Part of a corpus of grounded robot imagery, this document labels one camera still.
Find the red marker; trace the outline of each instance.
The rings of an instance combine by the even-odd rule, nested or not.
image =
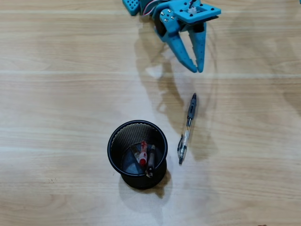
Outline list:
[[[139,164],[141,166],[145,166],[146,165],[146,161],[147,161],[147,143],[145,141],[141,142],[141,153],[139,155]]]

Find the black mesh pen holder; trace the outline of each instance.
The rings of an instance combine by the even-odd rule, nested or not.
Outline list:
[[[152,178],[145,175],[137,167],[137,161],[130,147],[139,145],[141,141],[156,146],[155,169]],[[121,174],[123,180],[131,187],[147,189],[154,187],[166,173],[167,140],[164,133],[151,122],[135,120],[119,126],[108,143],[108,157],[112,167]]]

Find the clear pen barrel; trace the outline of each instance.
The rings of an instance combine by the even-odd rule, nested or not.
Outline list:
[[[190,129],[191,129],[191,123],[192,123],[192,119],[189,118],[187,120],[186,126],[185,126],[185,131],[184,131],[184,135],[183,135],[183,140],[179,149],[179,158],[180,158],[180,164],[181,162],[185,159],[185,155],[186,155],[186,151],[187,151],[187,144],[188,144],[188,140],[189,140],[189,135],[190,135]]]

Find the wooden table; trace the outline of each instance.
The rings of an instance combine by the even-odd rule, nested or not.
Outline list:
[[[121,0],[1,0],[1,226],[301,225],[301,5],[207,3],[223,12],[193,74]],[[169,147],[146,191],[107,158],[112,132],[136,119]]]

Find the robotic arm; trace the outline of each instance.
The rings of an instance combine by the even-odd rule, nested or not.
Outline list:
[[[220,9],[200,0],[123,0],[123,3],[133,16],[139,11],[142,15],[152,15],[157,35],[169,45],[179,62],[194,73],[203,72],[206,22],[218,18]],[[185,31],[189,33],[197,65],[180,37],[180,32]]]

